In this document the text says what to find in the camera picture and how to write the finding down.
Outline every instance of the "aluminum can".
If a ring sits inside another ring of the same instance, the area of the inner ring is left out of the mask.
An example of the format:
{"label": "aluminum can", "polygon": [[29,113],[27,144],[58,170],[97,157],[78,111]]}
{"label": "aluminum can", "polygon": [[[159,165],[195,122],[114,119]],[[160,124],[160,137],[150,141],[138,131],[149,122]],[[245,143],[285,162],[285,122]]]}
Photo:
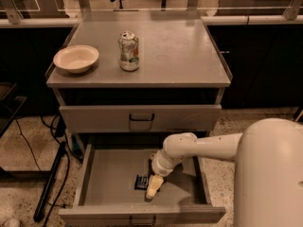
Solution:
{"label": "aluminum can", "polygon": [[120,66],[125,71],[139,68],[139,39],[131,31],[124,31],[118,40],[121,56]]}

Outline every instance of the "black cabinet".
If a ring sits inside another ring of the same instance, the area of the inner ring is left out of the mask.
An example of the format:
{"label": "black cabinet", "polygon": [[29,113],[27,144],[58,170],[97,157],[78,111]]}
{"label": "black cabinet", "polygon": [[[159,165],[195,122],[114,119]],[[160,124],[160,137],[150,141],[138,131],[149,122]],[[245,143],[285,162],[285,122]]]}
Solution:
{"label": "black cabinet", "polygon": [[46,86],[45,72],[71,27],[1,28],[0,81],[19,85],[27,101],[20,114],[53,114],[57,100]]}
{"label": "black cabinet", "polygon": [[303,26],[208,28],[233,74],[225,108],[302,105]]}

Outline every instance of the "drawer handle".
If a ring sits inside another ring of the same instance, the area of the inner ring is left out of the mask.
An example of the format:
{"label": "drawer handle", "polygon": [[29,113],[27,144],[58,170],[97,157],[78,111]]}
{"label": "drawer handle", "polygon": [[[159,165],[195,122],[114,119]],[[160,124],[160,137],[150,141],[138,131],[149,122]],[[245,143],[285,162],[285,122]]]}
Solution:
{"label": "drawer handle", "polygon": [[130,216],[130,225],[131,226],[134,226],[134,227],[137,227],[137,226],[153,226],[155,225],[155,222],[156,222],[156,216],[153,216],[152,218],[152,223],[133,223],[133,217]]}
{"label": "drawer handle", "polygon": [[153,121],[153,119],[154,119],[154,113],[151,114],[150,118],[140,118],[140,119],[133,118],[132,114],[130,113],[130,120],[131,121],[141,121],[141,122],[142,121],[149,121],[149,122],[151,122],[151,121]]}

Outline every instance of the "closed drawer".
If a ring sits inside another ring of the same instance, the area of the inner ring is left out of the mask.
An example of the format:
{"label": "closed drawer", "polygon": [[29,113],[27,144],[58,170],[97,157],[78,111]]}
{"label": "closed drawer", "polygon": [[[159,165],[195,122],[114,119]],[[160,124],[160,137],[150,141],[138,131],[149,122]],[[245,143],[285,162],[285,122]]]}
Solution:
{"label": "closed drawer", "polygon": [[61,209],[66,226],[214,223],[224,215],[212,206],[200,158],[188,158],[166,178],[152,201],[134,189],[150,176],[157,148],[114,149],[89,144],[73,208]]}
{"label": "closed drawer", "polygon": [[212,131],[220,105],[61,106],[72,133]]}

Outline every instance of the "drawer front panel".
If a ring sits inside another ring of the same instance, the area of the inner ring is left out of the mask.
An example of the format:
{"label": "drawer front panel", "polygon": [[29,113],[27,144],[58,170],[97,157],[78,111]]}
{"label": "drawer front panel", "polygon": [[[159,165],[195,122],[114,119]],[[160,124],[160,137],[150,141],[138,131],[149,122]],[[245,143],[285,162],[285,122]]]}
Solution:
{"label": "drawer front panel", "polygon": [[212,131],[220,105],[61,106],[72,133]]}

